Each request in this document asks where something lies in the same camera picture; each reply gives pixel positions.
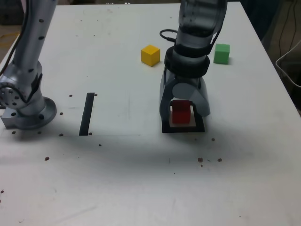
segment yellow cube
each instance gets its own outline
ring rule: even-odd
[[[160,49],[155,46],[147,46],[141,49],[141,62],[153,67],[160,61]]]

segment white cable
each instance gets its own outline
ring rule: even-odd
[[[282,70],[282,68],[277,64],[282,58],[284,58],[287,54],[289,54],[290,52],[292,52],[299,44],[301,43],[301,40],[297,43],[297,45],[295,45],[290,51],[288,51],[287,53],[285,53],[282,57],[280,57],[277,61],[276,61],[276,67],[279,68],[279,70],[282,71],[282,73],[289,79],[289,81],[295,85],[298,88],[301,88],[301,86],[297,85],[296,83],[294,83],[294,81],[290,78],[290,76],[287,75],[287,73]]]

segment black cable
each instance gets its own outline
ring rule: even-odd
[[[293,1],[291,2],[290,7],[288,8],[287,15],[286,15],[286,20],[285,20],[285,23],[284,23],[284,25],[283,25],[282,32],[281,32],[280,38],[279,38],[279,43],[278,43],[278,45],[279,45],[279,51],[280,51],[280,58],[282,57],[280,42],[281,42],[281,38],[282,38],[282,35],[283,35],[283,32],[284,32],[286,23],[287,23],[287,21],[288,21],[288,17],[289,17],[289,14],[290,14],[292,5],[293,5]]]
[[[160,36],[161,36],[163,39],[166,39],[167,41],[175,42],[175,39],[174,39],[174,38],[169,38],[169,37],[164,36],[164,35],[162,34],[163,32],[175,32],[175,33],[178,33],[178,31],[172,30],[172,29],[164,29],[164,30],[160,31]]]
[[[294,22],[295,22],[295,31],[293,33],[293,39],[292,39],[292,42],[291,42],[291,45],[290,45],[290,48],[289,48],[288,51],[290,51],[292,49],[293,41],[294,41],[296,33],[297,33],[297,20],[296,20],[296,5],[297,5],[297,3],[298,3],[298,0],[295,2],[294,6],[293,6],[293,18],[294,18]]]
[[[26,0],[26,12],[25,12],[25,16],[24,16],[24,22],[23,22],[23,25],[22,25],[21,33],[20,33],[17,41],[15,42],[13,48],[11,49],[11,51],[9,53],[8,59],[6,60],[2,70],[0,72],[0,76],[4,73],[4,71],[8,67],[8,64],[10,62],[10,59],[11,59],[12,55],[14,54],[14,51],[15,51],[20,39],[23,37],[24,31],[26,29],[27,21],[28,21],[28,14],[29,14],[28,11],[29,11],[29,0]]]

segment green cube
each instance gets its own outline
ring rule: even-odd
[[[227,65],[229,62],[229,54],[230,54],[230,45],[216,44],[214,63]]]

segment black plastic strip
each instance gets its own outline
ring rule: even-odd
[[[91,119],[92,108],[93,108],[93,101],[94,101],[94,93],[87,93],[85,108],[84,108],[83,117],[81,119],[81,124],[79,129],[80,136],[88,136],[90,119]]]

